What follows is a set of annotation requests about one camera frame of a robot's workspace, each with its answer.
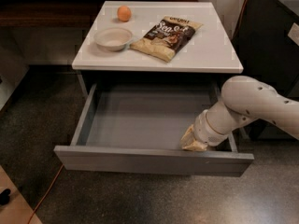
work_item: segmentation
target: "black cabinet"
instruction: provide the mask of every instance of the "black cabinet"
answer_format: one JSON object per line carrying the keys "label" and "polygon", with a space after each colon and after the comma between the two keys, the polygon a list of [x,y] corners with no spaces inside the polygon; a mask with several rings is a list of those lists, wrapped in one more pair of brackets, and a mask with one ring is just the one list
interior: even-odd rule
{"label": "black cabinet", "polygon": [[[299,84],[299,46],[288,33],[294,23],[299,25],[298,8],[299,0],[249,0],[232,39],[244,66],[243,75],[255,77],[293,99],[298,98],[292,96]],[[248,133],[251,139],[286,137],[261,120],[254,122]]]}

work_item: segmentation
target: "drawer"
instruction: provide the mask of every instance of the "drawer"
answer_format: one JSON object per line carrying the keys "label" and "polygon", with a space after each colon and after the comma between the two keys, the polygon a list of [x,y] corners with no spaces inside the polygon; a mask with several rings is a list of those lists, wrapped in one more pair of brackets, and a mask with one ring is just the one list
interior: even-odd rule
{"label": "drawer", "polygon": [[210,77],[186,76],[188,82],[175,75],[95,83],[71,145],[55,147],[56,155],[68,170],[241,176],[253,155],[238,153],[232,135],[206,152],[180,148],[187,128],[217,97]]}

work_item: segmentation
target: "bowl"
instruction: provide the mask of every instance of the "bowl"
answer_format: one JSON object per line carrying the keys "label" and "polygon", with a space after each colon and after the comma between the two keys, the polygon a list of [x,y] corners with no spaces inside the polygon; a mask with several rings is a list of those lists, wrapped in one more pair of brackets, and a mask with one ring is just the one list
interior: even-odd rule
{"label": "bowl", "polygon": [[93,39],[101,48],[118,51],[125,48],[131,41],[133,34],[124,28],[108,28],[97,32]]}

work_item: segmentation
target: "wire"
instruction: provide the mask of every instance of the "wire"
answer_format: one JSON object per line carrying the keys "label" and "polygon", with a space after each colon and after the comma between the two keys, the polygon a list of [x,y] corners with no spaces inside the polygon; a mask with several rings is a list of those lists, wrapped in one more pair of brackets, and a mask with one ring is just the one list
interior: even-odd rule
{"label": "wire", "polygon": [[249,0],[245,0],[244,3],[243,3],[243,6],[242,6],[242,8],[241,8],[241,12],[240,12],[239,23],[238,23],[237,28],[235,29],[233,38],[235,37],[235,35],[237,34],[237,32],[240,30],[241,23],[242,23],[242,19],[243,19],[243,14],[244,14],[244,9],[245,9],[245,6],[246,6],[246,4],[247,4],[248,1],[249,1]]}
{"label": "wire", "polygon": [[51,184],[50,184],[48,190],[46,191],[46,194],[42,197],[42,199],[39,201],[38,205],[37,205],[36,208],[34,209],[34,212],[33,212],[33,214],[30,216],[30,218],[29,218],[27,224],[30,223],[30,221],[31,221],[31,219],[33,218],[34,214],[36,213],[38,207],[42,204],[42,202],[44,201],[44,199],[47,197],[48,193],[50,192],[51,188],[53,187],[53,185],[54,185],[54,183],[55,183],[57,177],[59,176],[59,174],[60,174],[60,172],[63,170],[63,168],[64,168],[64,165],[62,165],[62,166],[60,167],[58,173],[56,174],[56,176],[54,177],[53,181],[51,182]]}

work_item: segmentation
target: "concrete floor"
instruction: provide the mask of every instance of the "concrete floor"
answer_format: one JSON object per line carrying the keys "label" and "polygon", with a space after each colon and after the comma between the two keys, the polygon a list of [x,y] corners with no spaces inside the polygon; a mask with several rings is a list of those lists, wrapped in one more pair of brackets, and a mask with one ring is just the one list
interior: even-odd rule
{"label": "concrete floor", "polygon": [[[61,163],[83,98],[74,73],[31,69],[0,118],[0,165],[36,207]],[[299,223],[299,141],[237,138],[254,163],[241,177],[62,170],[37,210],[43,223]]]}

